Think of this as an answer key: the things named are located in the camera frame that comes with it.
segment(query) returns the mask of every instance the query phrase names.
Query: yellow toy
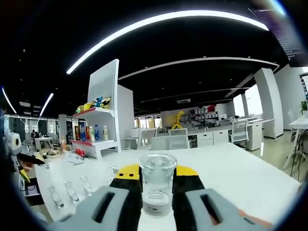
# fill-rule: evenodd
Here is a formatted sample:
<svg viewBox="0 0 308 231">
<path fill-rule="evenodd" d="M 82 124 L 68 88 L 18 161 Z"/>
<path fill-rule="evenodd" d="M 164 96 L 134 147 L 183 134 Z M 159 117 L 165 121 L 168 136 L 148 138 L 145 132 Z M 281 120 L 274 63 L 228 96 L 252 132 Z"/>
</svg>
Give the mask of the yellow toy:
<svg viewBox="0 0 308 231">
<path fill-rule="evenodd" d="M 183 114 L 184 114 L 183 111 L 180 111 L 180 112 L 177 114 L 175 123 L 172 125 L 172 128 L 171 128 L 171 129 L 176 129 L 176 128 L 181 129 L 181 128 L 183 128 L 183 127 L 181 126 L 181 124 L 180 124 L 180 118 L 181 118 L 181 116 L 182 116 Z"/>
</svg>

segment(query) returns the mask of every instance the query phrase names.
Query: glass cup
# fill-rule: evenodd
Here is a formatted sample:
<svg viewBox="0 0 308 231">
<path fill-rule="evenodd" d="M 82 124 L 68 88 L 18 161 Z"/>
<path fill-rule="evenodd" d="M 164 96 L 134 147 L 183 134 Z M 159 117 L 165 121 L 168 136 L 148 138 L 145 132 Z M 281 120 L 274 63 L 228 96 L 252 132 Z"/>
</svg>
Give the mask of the glass cup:
<svg viewBox="0 0 308 231">
<path fill-rule="evenodd" d="M 85 194 L 87 196 L 92 195 L 93 191 L 92 191 L 92 188 L 89 184 L 88 178 L 85 177 L 85 176 L 81 176 L 80 179 L 81 179 L 82 187 L 83 187 L 83 190 L 85 191 Z"/>
<path fill-rule="evenodd" d="M 144 154 L 142 171 L 143 209 L 153 216 L 165 216 L 172 207 L 172 177 L 177 160 L 169 154 Z"/>
<path fill-rule="evenodd" d="M 66 192 L 69 196 L 69 199 L 74 203 L 78 202 L 79 197 L 78 197 L 75 189 L 72 187 L 72 182 L 66 181 L 66 182 L 64 182 L 64 186 L 66 187 Z"/>
<path fill-rule="evenodd" d="M 64 206 L 63 201 L 61 200 L 61 198 L 57 194 L 54 186 L 49 187 L 48 190 L 50 192 L 50 196 L 51 196 L 53 202 L 57 205 L 58 208 L 62 208 Z"/>
</svg>

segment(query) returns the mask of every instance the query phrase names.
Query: white shelf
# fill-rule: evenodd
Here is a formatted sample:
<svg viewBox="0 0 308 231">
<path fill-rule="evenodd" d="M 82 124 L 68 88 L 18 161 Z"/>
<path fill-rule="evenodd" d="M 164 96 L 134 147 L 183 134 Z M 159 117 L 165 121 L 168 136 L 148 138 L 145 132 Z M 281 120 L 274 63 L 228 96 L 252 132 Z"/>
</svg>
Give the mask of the white shelf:
<svg viewBox="0 0 308 231">
<path fill-rule="evenodd" d="M 100 108 L 100 107 L 93 107 L 90 108 L 86 111 L 74 114 L 74 118 L 79 118 L 79 119 L 87 119 L 88 117 L 93 117 L 93 116 L 101 116 L 102 113 L 107 113 L 111 114 L 112 117 L 115 117 L 115 113 L 113 110 L 110 109 L 105 109 L 105 108 Z"/>
<path fill-rule="evenodd" d="M 97 142 L 90 142 L 90 141 L 71 141 L 73 143 L 77 143 L 77 144 L 81 144 L 81 145 L 86 145 L 86 146 L 97 146 L 97 145 L 104 145 L 104 144 L 108 144 L 108 146 L 110 145 L 110 143 L 114 143 L 114 140 L 110 140 L 110 141 L 97 141 Z"/>
</svg>

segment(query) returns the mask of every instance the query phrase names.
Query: glass wall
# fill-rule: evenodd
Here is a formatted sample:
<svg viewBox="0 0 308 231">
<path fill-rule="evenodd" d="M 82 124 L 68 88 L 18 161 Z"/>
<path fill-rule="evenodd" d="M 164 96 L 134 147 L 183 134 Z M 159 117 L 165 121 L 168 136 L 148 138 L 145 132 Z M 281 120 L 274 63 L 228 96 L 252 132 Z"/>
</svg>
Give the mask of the glass wall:
<svg viewBox="0 0 308 231">
<path fill-rule="evenodd" d="M 160 114 L 136 117 L 134 122 L 135 122 L 136 128 L 161 128 L 162 127 L 162 118 Z"/>
</svg>

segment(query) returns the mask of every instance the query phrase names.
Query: curved led light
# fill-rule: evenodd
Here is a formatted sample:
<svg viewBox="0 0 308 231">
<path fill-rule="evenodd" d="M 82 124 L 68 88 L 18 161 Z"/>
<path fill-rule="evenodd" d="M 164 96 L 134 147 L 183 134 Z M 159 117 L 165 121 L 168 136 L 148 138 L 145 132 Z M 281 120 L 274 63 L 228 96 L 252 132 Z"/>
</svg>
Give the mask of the curved led light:
<svg viewBox="0 0 308 231">
<path fill-rule="evenodd" d="M 53 93 L 50 94 L 50 96 L 48 97 L 47 101 L 45 102 L 42 111 L 40 112 L 39 116 L 42 116 L 47 104 L 49 103 L 49 101 L 51 100 L 51 98 L 53 97 Z"/>
<path fill-rule="evenodd" d="M 6 96 L 3 86 L 2 86 L 2 92 L 4 94 L 4 97 L 6 98 L 6 101 L 8 102 L 9 106 L 11 107 L 11 109 L 15 112 L 15 114 L 17 114 L 17 112 L 15 111 L 13 106 L 11 105 L 11 102 L 9 101 L 9 98 Z"/>
<path fill-rule="evenodd" d="M 260 23 L 256 20 L 246 18 L 237 14 L 233 13 L 227 13 L 227 12 L 221 12 L 221 11 L 179 11 L 179 12 L 172 12 L 172 13 L 166 13 L 161 14 L 158 16 L 154 16 L 151 18 L 144 19 L 142 21 L 139 21 L 137 23 L 131 24 L 112 35 L 104 38 L 102 41 L 100 41 L 98 44 L 96 44 L 94 47 L 92 47 L 90 50 L 88 50 L 84 55 L 82 55 L 66 72 L 67 74 L 71 74 L 83 61 L 85 61 L 88 57 L 90 57 L 93 53 L 95 53 L 99 48 L 106 45 L 108 42 L 111 42 L 112 40 L 132 31 L 135 29 L 138 29 L 142 26 L 146 26 L 152 23 L 157 23 L 160 21 L 172 19 L 172 18 L 181 18 L 181 17 L 191 17 L 191 16 L 211 16 L 211 17 L 222 17 L 222 18 L 229 18 L 238 20 L 241 22 L 249 23 L 254 26 L 258 26 L 264 30 L 269 30 L 263 23 Z"/>
</svg>

